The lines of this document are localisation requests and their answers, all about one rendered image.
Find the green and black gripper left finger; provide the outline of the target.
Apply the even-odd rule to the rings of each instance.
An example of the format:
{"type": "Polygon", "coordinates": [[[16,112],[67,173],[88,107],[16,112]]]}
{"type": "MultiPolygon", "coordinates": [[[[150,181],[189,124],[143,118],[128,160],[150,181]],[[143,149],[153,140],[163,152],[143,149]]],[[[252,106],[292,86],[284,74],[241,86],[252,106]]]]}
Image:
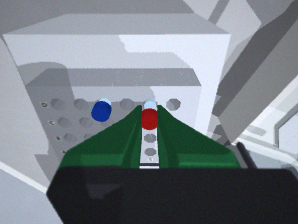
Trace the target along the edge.
{"type": "Polygon", "coordinates": [[[141,117],[142,105],[138,105],[122,120],[67,150],[58,169],[65,166],[140,168],[141,117]]]}

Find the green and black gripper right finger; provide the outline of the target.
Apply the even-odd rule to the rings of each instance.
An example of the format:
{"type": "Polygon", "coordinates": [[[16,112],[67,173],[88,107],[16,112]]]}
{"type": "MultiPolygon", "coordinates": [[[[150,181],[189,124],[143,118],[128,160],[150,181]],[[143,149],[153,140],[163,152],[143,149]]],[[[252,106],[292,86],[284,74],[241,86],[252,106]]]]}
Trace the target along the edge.
{"type": "Polygon", "coordinates": [[[157,105],[159,168],[241,168],[234,152],[157,105]]]}

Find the white analytical balance with glass draft shield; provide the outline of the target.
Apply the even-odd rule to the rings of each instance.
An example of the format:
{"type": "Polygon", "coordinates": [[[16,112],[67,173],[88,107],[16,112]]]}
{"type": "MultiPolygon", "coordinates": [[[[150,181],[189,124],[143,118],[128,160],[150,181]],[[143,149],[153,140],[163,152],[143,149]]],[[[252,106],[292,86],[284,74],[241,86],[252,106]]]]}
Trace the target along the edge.
{"type": "Polygon", "coordinates": [[[218,120],[242,168],[284,168],[298,179],[298,19],[218,120]]]}

